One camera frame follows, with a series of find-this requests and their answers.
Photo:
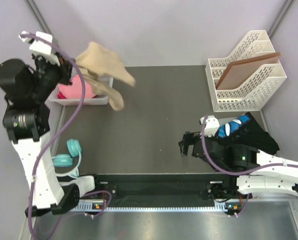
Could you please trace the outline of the beige t shirt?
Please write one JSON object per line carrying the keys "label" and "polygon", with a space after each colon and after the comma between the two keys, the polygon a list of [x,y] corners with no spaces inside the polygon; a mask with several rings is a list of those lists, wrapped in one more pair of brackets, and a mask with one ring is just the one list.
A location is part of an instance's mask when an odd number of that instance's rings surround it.
{"label": "beige t shirt", "polygon": [[76,65],[84,80],[91,86],[92,93],[108,96],[109,104],[115,111],[124,108],[122,95],[99,80],[99,77],[106,75],[132,87],[135,86],[136,80],[127,72],[116,52],[91,41],[86,50],[76,57]]}

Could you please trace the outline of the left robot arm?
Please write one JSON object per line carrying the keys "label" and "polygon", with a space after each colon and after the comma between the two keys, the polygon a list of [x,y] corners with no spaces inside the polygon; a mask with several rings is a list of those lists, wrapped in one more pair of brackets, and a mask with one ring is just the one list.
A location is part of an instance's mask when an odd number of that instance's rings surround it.
{"label": "left robot arm", "polygon": [[52,212],[61,215],[75,208],[81,197],[101,195],[102,186],[93,175],[69,182],[59,182],[50,151],[50,109],[45,101],[58,84],[69,85],[72,65],[56,54],[59,63],[52,64],[35,56],[35,69],[21,59],[12,58],[0,64],[0,88],[5,92],[7,108],[3,126],[18,153],[30,188],[27,217]]}

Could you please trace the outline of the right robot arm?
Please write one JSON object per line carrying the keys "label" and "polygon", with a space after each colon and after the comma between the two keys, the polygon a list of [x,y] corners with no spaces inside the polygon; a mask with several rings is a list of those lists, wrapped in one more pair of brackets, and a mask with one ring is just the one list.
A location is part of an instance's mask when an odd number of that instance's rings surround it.
{"label": "right robot arm", "polygon": [[213,199],[248,194],[286,194],[298,197],[298,162],[241,144],[221,144],[214,138],[201,139],[199,132],[185,132],[178,143],[182,156],[193,147],[192,156],[202,159],[224,179],[208,183]]}

